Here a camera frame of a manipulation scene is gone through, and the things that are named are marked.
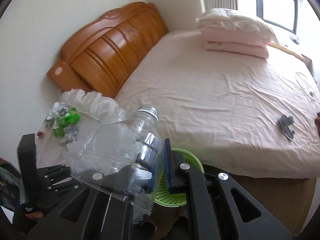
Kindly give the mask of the clear plastic bottle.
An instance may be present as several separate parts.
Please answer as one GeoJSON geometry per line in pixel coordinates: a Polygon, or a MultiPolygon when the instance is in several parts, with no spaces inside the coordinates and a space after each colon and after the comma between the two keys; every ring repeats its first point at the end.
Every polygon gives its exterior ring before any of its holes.
{"type": "Polygon", "coordinates": [[[72,176],[133,205],[133,224],[150,215],[164,171],[159,112],[141,105],[131,118],[104,125],[73,166],[72,176]]]}

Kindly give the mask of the green wrapper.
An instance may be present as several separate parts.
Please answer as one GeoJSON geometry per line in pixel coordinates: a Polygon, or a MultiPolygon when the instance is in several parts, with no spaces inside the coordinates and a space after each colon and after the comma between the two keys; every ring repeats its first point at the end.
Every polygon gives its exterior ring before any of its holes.
{"type": "Polygon", "coordinates": [[[77,109],[75,107],[70,108],[65,115],[61,115],[55,120],[53,136],[56,138],[63,138],[65,136],[64,129],[76,125],[79,120],[80,115],[77,109]]]}

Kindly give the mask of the green mesh trash bin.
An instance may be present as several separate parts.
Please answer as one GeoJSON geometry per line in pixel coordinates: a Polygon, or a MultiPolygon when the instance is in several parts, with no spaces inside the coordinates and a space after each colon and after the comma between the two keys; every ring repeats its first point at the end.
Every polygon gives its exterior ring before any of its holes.
{"type": "MultiPolygon", "coordinates": [[[[202,163],[194,154],[181,148],[173,148],[172,151],[179,152],[181,155],[183,155],[185,163],[195,166],[202,173],[204,173],[202,163]]],[[[163,173],[163,176],[161,178],[160,185],[157,189],[155,203],[163,207],[185,206],[187,203],[185,193],[170,193],[168,177],[170,177],[170,179],[177,179],[177,170],[174,172],[169,172],[169,170],[165,170],[165,173],[163,173]]]]}

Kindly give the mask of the crumpled silver paper trash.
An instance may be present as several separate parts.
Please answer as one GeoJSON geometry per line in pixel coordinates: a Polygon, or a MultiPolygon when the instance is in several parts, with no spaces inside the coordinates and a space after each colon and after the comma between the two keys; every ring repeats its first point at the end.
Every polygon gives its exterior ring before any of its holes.
{"type": "MultiPolygon", "coordinates": [[[[52,109],[49,111],[49,115],[45,118],[43,125],[45,129],[49,129],[53,135],[53,128],[55,126],[55,120],[61,116],[65,115],[67,111],[72,108],[72,106],[68,105],[65,102],[56,102],[54,103],[52,109]]],[[[65,136],[59,139],[59,145],[62,147],[66,147],[67,144],[73,143],[78,138],[79,126],[78,123],[73,126],[66,127],[64,129],[65,136]]]]}

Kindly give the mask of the bed with pink sheet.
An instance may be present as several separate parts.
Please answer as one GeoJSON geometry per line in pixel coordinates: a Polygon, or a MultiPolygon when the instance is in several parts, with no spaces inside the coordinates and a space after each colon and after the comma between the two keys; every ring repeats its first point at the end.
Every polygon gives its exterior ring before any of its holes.
{"type": "Polygon", "coordinates": [[[149,51],[116,101],[160,114],[159,135],[234,178],[293,234],[319,177],[319,90],[305,64],[276,48],[268,59],[208,51],[199,31],[173,31],[149,51]],[[287,140],[277,126],[293,116],[287,140]]]}

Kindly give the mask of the grey clip on bed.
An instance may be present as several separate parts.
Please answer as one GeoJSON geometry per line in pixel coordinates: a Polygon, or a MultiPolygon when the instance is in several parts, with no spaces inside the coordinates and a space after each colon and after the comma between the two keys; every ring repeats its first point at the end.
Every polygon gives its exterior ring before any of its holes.
{"type": "Polygon", "coordinates": [[[285,135],[287,140],[292,141],[294,139],[295,132],[290,128],[292,124],[294,124],[293,116],[282,115],[280,119],[277,121],[277,126],[281,133],[285,135]]]}

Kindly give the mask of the wooden headboard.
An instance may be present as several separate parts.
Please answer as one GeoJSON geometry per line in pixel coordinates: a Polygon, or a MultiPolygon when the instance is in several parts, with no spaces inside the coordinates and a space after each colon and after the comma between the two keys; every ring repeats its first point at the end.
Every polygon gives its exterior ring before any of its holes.
{"type": "Polygon", "coordinates": [[[47,76],[62,92],[82,89],[115,98],[167,33],[152,3],[133,2],[110,10],[69,38],[47,76]]]}

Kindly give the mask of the folded pink quilt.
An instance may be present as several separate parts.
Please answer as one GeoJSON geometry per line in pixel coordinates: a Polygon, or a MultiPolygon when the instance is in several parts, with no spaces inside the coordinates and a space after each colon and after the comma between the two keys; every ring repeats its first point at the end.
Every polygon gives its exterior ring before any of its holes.
{"type": "Polygon", "coordinates": [[[208,27],[202,27],[201,32],[206,50],[226,51],[262,59],[269,57],[267,45],[271,40],[262,38],[255,32],[208,27]]]}

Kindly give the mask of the white frilled pillow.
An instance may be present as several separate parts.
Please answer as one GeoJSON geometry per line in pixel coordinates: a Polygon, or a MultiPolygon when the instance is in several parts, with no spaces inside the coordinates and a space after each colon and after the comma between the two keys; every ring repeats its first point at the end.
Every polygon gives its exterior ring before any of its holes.
{"type": "Polygon", "coordinates": [[[278,44],[273,30],[259,17],[238,10],[214,8],[196,19],[204,39],[210,42],[235,42],[265,47],[278,44]]]}

